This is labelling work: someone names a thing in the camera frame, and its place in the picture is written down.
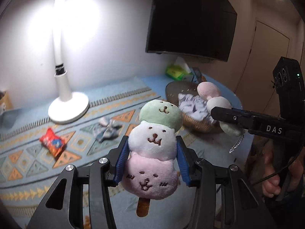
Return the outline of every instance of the metal screw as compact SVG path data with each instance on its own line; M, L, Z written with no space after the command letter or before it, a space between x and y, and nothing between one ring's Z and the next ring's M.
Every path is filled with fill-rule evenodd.
M100 160L99 160L100 164L105 164L108 162L108 159L105 158L105 157L102 157Z
M201 158L201 157L200 157L200 158L197 158L197 159L196 159L196 163L197 163L197 164L200 164L200 162L201 162L202 160L203 160L203 158Z
M234 164L230 166L230 169L232 171L238 171L238 167L236 165L234 165Z
M74 169L74 166L72 164L66 166L67 171L71 171L73 169Z

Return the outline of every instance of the floor lamp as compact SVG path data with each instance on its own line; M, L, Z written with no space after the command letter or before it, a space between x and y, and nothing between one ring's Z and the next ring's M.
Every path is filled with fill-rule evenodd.
M67 71L61 52L62 18L65 0L55 0L53 42L55 56L55 80L59 93L48 109L48 115L57 124L66 124L82 117L89 107L88 97L80 92L71 92Z

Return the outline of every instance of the blue gripper pad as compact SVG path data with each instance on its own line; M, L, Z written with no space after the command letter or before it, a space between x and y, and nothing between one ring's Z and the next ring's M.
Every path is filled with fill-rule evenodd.
M191 184L191 178L189 174L189 165L186 160L186 157L183 153L182 146L177 138L177 162L181 172L182 180L186 183L187 186Z
M116 162L116 174L113 180L117 185L123 178L125 163L128 159L129 152L128 140L126 140L123 149L121 150L120 156Z

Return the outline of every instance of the human hand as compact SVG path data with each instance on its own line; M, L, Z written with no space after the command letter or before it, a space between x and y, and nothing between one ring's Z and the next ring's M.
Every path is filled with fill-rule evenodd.
M265 164L265 174L263 177L271 175L275 172L274 167L272 165L273 161L273 151L267 151L264 154L264 164ZM301 161L297 158L289 167L288 167L292 177L289 183L289 187L287 189L288 192L291 192L296 189L298 186L301 177L303 175L303 165ZM274 195L278 195L281 192L281 188L279 187L280 177L276 175L271 177L262 183L263 194L267 197L272 198Z

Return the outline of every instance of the white lamp base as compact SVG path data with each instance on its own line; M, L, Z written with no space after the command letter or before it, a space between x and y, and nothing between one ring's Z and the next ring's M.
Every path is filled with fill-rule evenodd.
M49 117L57 124L66 124L78 120L89 108L88 97L80 92L72 92L72 99L63 102L58 97L49 107Z

